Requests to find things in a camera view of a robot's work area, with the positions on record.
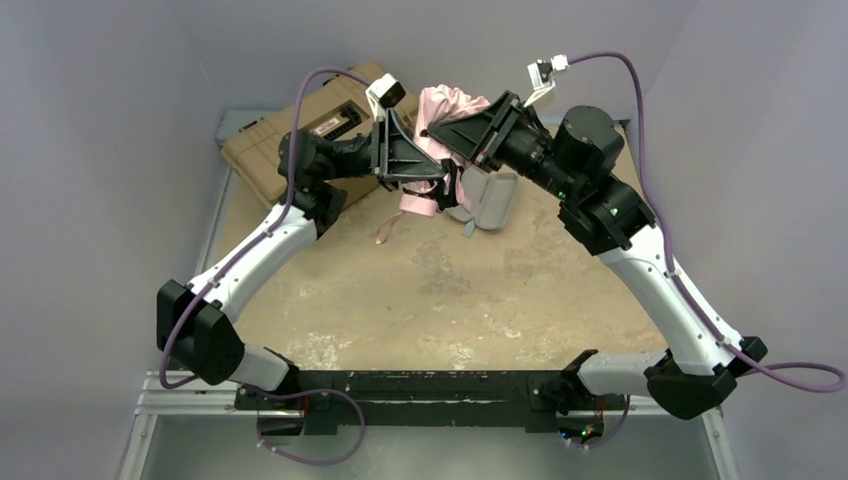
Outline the pink grey umbrella case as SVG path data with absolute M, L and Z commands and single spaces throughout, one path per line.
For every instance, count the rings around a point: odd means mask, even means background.
M 500 231 L 507 224 L 518 181 L 519 176 L 513 171 L 487 173 L 469 166 L 461 178 L 466 203 L 449 208 L 446 213 L 463 224 L 466 238 L 477 230 Z

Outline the pink umbrella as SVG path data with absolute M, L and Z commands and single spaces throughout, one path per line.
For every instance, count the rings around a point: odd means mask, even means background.
M 490 101 L 486 97 L 470 95 L 458 87 L 439 84 L 421 90 L 413 141 L 438 166 L 445 160 L 450 160 L 456 168 L 445 174 L 440 181 L 403 183 L 398 212 L 378 228 L 376 244 L 386 243 L 392 228 L 404 216 L 432 218 L 446 209 L 470 204 L 461 185 L 461 177 L 468 162 L 439 141 L 432 139 L 425 131 L 433 123 L 464 119 L 483 112 L 489 106 Z

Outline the tan plastic toolbox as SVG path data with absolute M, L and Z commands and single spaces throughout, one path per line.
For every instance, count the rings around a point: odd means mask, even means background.
M 348 69 L 356 78 L 334 75 L 302 101 L 298 129 L 324 140 L 352 140 L 371 134 L 374 115 L 366 88 L 386 74 L 383 66 L 366 62 Z M 267 209 L 286 198 L 286 177 L 278 172 L 281 154 L 288 152 L 284 138 L 292 128 L 295 107 L 263 114 L 243 125 L 223 143 L 221 153 Z

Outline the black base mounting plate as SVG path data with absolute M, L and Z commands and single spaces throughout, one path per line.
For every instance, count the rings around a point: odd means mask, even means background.
M 589 437 L 625 409 L 622 395 L 592 395 L 575 370 L 299 370 L 263 394 L 241 386 L 239 409 L 292 409 L 306 435 L 341 426 L 520 428 Z

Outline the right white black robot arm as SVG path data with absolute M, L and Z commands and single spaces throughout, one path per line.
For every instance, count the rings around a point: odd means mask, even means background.
M 565 230 L 628 287 L 663 335 L 665 350 L 608 355 L 587 350 L 561 373 L 563 398 L 643 396 L 690 420 L 719 406 L 746 372 L 743 355 L 767 351 L 714 319 L 709 304 L 664 250 L 665 238 L 643 197 L 614 174 L 623 137 L 602 109 L 578 105 L 550 133 L 512 92 L 470 116 L 434 121 L 427 135 L 484 171 L 508 167 L 559 203 Z

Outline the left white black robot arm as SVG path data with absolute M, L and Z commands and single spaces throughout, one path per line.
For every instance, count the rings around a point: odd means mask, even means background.
M 370 134 L 347 140 L 293 130 L 279 153 L 288 185 L 267 217 L 214 266 L 185 284 L 170 280 L 157 293 L 160 382 L 167 389 L 180 385 L 165 373 L 172 360 L 210 385 L 232 380 L 274 391 L 284 383 L 292 368 L 285 357 L 245 343 L 233 324 L 287 261 L 337 221 L 347 193 L 332 180 L 372 176 L 385 187 L 428 182 L 440 194 L 457 172 L 451 160 L 436 160 L 416 145 L 394 109 L 379 115 Z

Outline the aluminium frame rail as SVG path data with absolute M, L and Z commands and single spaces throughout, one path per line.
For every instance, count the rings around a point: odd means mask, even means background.
M 236 401 L 242 388 L 226 381 L 210 386 L 201 380 L 193 380 L 178 389 L 166 389 L 160 385 L 158 373 L 146 374 L 135 410 L 132 432 L 126 451 L 118 469 L 118 479 L 140 479 L 152 445 L 156 422 L 165 416 L 248 416 L 248 417 L 299 417 L 292 409 L 257 408 L 239 409 Z M 713 409 L 696 420 L 705 431 L 708 441 L 708 457 L 716 467 L 717 477 L 723 480 L 738 479 L 740 471 L 736 465 L 730 444 L 725 439 L 726 429 L 723 412 Z

